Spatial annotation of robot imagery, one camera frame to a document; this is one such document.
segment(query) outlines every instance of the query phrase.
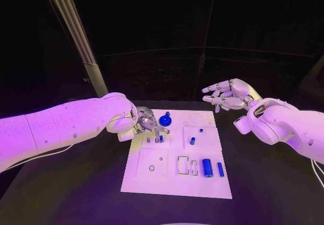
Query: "black table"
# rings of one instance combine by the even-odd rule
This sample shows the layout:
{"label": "black table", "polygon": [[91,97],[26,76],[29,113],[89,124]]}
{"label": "black table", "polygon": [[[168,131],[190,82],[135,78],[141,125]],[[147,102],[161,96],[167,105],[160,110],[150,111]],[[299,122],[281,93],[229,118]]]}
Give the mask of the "black table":
{"label": "black table", "polygon": [[[200,102],[134,104],[213,110]],[[232,200],[121,193],[130,142],[102,131],[66,152],[26,163],[0,200],[0,224],[323,224],[324,190],[311,161],[287,144],[269,146],[239,133],[233,121],[245,113],[215,114]]]}

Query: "blue object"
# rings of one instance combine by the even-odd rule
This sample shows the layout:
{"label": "blue object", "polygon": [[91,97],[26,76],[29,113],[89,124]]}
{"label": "blue object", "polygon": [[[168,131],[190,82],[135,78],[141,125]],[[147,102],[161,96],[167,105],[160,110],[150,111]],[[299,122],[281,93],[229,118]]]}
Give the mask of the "blue object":
{"label": "blue object", "polygon": [[204,177],[213,177],[213,168],[212,168],[212,162],[210,159],[203,159],[203,169],[204,169]]}
{"label": "blue object", "polygon": [[219,170],[219,176],[223,177],[225,176],[225,172],[223,172],[222,163],[217,163],[217,170]]}
{"label": "blue object", "polygon": [[158,123],[163,127],[167,127],[171,124],[170,112],[166,112],[166,115],[160,117]]}
{"label": "blue object", "polygon": [[191,137],[190,144],[194,145],[196,138]]}

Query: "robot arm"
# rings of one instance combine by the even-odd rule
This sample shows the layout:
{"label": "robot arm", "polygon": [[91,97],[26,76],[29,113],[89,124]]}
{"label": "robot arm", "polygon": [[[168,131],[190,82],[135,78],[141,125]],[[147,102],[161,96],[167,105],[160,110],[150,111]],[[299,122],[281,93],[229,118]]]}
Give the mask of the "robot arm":
{"label": "robot arm", "polygon": [[0,120],[0,172],[26,158],[94,138],[104,128],[119,141],[144,131],[168,132],[153,111],[137,108],[121,93],[65,103]]}
{"label": "robot arm", "polygon": [[213,95],[203,100],[216,105],[216,113],[220,107],[248,110],[246,116],[235,121],[242,134],[252,131],[271,145],[285,142],[301,155],[324,164],[324,113],[299,111],[278,99],[262,99],[239,79],[209,86],[203,93],[213,90]]}

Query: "white cable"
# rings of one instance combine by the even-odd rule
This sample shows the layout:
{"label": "white cable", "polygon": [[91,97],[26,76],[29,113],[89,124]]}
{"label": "white cable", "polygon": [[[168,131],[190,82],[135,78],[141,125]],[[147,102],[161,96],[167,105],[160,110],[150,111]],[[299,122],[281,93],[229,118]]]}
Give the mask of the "white cable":
{"label": "white cable", "polygon": [[66,151],[66,150],[68,150],[72,146],[73,146],[73,144],[72,144],[72,145],[71,145],[71,146],[69,146],[65,150],[62,150],[62,151],[58,151],[58,152],[50,153],[50,154],[47,154],[47,155],[42,155],[42,156],[37,156],[37,157],[35,157],[35,158],[27,159],[26,161],[20,162],[19,164],[16,164],[16,165],[10,166],[6,170],[9,170],[9,169],[14,168],[16,166],[22,165],[23,163],[26,163],[26,162],[32,161],[32,160],[33,160],[33,159],[36,159],[36,158],[42,158],[42,157],[45,157],[45,156],[50,156],[50,155],[55,155],[55,154],[58,154],[58,153],[60,153],[60,152]]}
{"label": "white cable", "polygon": [[323,187],[324,187],[324,183],[323,183],[323,180],[321,180],[321,178],[320,178],[320,176],[318,176],[318,174],[317,174],[317,171],[315,171],[315,167],[314,167],[314,163],[312,163],[312,159],[311,159],[311,164],[312,164],[312,170],[314,170],[314,173],[315,173],[315,176],[317,176],[317,178],[318,178],[318,181],[320,181],[320,183],[323,184]]}
{"label": "white cable", "polygon": [[321,167],[318,166],[318,164],[317,164],[315,161],[314,161],[314,163],[315,163],[315,166],[317,166],[318,170],[323,172],[323,169],[321,169]]}

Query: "white board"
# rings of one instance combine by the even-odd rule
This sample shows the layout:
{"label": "white board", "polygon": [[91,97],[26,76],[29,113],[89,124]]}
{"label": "white board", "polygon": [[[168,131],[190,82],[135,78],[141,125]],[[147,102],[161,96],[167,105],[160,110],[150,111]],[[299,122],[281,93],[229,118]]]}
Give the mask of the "white board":
{"label": "white board", "polygon": [[[173,122],[170,134],[161,133],[163,142],[155,143],[154,133],[143,133],[131,141],[121,192],[232,199],[213,113],[153,110],[155,118],[167,111]],[[204,158],[212,161],[212,178],[203,174]],[[219,162],[225,177],[219,176]]]}

